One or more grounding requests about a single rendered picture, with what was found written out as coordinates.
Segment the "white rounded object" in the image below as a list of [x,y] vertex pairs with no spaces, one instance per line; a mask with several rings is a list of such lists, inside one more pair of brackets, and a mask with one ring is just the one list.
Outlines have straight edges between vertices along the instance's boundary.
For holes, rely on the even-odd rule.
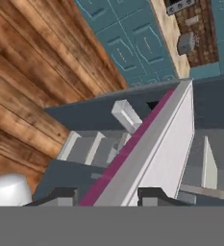
[[0,176],[0,207],[22,207],[32,202],[25,176],[8,173]]

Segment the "blue cupboard run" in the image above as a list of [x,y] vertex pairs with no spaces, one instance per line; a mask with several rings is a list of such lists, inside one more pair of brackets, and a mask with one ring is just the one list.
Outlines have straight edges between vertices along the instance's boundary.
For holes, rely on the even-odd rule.
[[150,0],[74,0],[128,86],[177,78]]

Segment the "dark grey appliance with knobs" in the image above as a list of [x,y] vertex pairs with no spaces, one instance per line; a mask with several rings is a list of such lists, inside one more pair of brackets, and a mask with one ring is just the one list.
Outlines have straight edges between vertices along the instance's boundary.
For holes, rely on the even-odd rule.
[[196,0],[163,0],[166,13],[172,15],[176,12],[180,12],[196,3]]

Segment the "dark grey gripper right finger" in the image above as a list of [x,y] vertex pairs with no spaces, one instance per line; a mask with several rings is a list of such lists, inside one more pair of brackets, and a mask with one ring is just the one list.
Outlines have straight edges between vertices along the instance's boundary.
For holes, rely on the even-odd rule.
[[139,207],[186,206],[187,203],[168,197],[160,187],[139,187],[137,189]]

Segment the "white freezer door, magenta seal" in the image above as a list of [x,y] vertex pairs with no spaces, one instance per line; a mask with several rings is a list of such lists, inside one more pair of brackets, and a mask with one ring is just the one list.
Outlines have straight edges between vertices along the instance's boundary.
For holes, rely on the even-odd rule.
[[80,205],[134,206],[140,187],[177,196],[194,137],[192,81],[167,91]]

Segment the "white fridge shelf divider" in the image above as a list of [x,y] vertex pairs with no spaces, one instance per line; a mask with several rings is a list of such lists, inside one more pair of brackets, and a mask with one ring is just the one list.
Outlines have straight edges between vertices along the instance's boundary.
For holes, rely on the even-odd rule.
[[204,137],[203,168],[201,186],[217,189],[217,166],[207,136]]

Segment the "grey white freezer shelves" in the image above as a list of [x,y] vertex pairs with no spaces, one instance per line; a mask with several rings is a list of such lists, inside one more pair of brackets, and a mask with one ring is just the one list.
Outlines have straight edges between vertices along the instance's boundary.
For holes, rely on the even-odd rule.
[[125,131],[72,131],[57,159],[107,167],[130,138]]

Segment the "grey toaster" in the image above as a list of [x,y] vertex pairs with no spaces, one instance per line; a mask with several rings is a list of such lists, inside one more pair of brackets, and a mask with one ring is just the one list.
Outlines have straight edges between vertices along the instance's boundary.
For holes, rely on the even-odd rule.
[[180,56],[189,54],[194,50],[195,47],[195,37],[194,33],[186,33],[180,35],[177,43],[177,51]]

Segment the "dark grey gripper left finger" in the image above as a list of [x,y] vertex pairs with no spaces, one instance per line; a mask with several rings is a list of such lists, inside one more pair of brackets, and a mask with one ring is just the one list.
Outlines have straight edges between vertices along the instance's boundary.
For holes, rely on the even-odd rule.
[[56,187],[43,198],[27,204],[27,207],[73,207],[78,204],[78,192],[76,187]]

